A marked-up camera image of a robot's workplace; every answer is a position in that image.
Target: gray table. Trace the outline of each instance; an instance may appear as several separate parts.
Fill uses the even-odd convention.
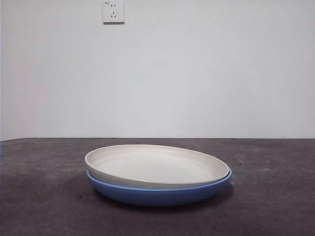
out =
[[[84,156],[157,144],[214,155],[233,170],[216,196],[150,208],[93,190]],[[314,236],[315,140],[40,138],[1,142],[2,236]]]

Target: plate rim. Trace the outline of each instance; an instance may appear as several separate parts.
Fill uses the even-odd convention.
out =
[[[186,182],[177,182],[177,183],[162,183],[162,182],[152,182],[152,181],[145,181],[145,180],[137,180],[137,179],[129,179],[129,178],[124,178],[124,177],[119,177],[119,176],[116,176],[116,175],[110,175],[106,172],[103,172],[103,171],[100,171],[98,170],[97,168],[95,168],[93,165],[91,165],[87,158],[89,155],[93,154],[94,152],[97,152],[98,150],[100,149],[106,149],[106,148],[111,148],[111,147],[120,147],[120,146],[154,146],[154,147],[165,147],[165,148],[176,148],[176,149],[182,149],[182,150],[186,150],[186,151],[191,151],[191,152],[196,152],[196,153],[201,153],[203,155],[207,155],[211,158],[214,158],[216,160],[218,160],[219,162],[221,162],[225,167],[226,167],[226,171],[225,171],[225,174],[223,175],[223,177],[221,178],[217,178],[217,179],[214,179],[214,180],[211,180],[211,181],[206,181],[206,182],[189,182],[189,183],[186,183]],[[123,144],[123,145],[110,145],[110,146],[106,146],[106,147],[99,147],[97,149],[94,149],[90,152],[88,152],[86,155],[85,155],[85,163],[86,165],[93,169],[94,171],[96,172],[99,172],[101,173],[102,175],[108,175],[110,177],[114,177],[114,178],[118,178],[120,180],[123,180],[123,181],[126,181],[126,182],[137,182],[139,183],[139,185],[149,185],[149,184],[156,184],[156,185],[164,185],[164,186],[171,186],[171,185],[186,185],[186,184],[191,184],[191,185],[194,185],[194,184],[198,184],[198,186],[203,186],[205,184],[210,184],[210,183],[214,183],[214,182],[217,182],[223,178],[225,178],[227,175],[229,175],[229,170],[230,170],[230,167],[225,163],[223,162],[222,160],[214,157],[214,156],[211,156],[209,154],[206,154],[204,152],[200,152],[200,151],[195,151],[195,150],[191,150],[191,149],[187,149],[187,148],[182,148],[182,147],[174,147],[174,146],[165,146],[165,145],[151,145],[151,144]]]
[[[199,188],[206,188],[206,187],[210,187],[210,186],[214,186],[217,184],[220,184],[222,182],[225,182],[227,180],[229,180],[232,176],[232,169],[229,168],[229,173],[226,177],[224,177],[223,179],[216,181],[216,182],[212,182],[212,183],[208,183],[205,185],[199,185],[199,186],[192,186],[192,187],[183,187],[183,188],[134,188],[134,187],[127,187],[127,186],[120,186],[120,185],[115,185],[115,184],[111,184],[111,183],[106,183],[103,181],[98,180],[97,178],[94,178],[89,171],[87,171],[87,175],[89,177],[89,179],[91,181],[95,181],[101,185],[105,185],[108,187],[114,187],[114,188],[119,188],[119,189],[124,189],[124,190],[133,190],[133,191],[148,191],[148,192],[165,192],[165,191],[182,191],[182,190],[193,190],[193,189],[199,189]]]

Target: outlet faceplate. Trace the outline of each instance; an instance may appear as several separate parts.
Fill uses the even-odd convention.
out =
[[[125,22],[125,4],[120,0],[111,0],[103,3],[103,23]]]

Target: plate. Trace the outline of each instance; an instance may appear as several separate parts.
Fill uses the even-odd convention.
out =
[[[176,189],[147,189],[117,186],[97,180],[90,175],[89,171],[87,171],[87,174],[94,188],[108,198],[133,205],[167,207],[199,202],[215,195],[227,185],[232,176],[232,170],[230,169],[229,174],[217,182]]]
[[[85,156],[90,174],[113,185],[165,189],[219,181],[229,173],[221,160],[205,153],[157,145],[102,147]]]

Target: white plate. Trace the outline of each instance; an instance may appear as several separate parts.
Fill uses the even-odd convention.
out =
[[[157,145],[117,145],[89,152],[85,162],[96,179],[135,188],[183,188],[226,177],[221,160],[193,150]]]

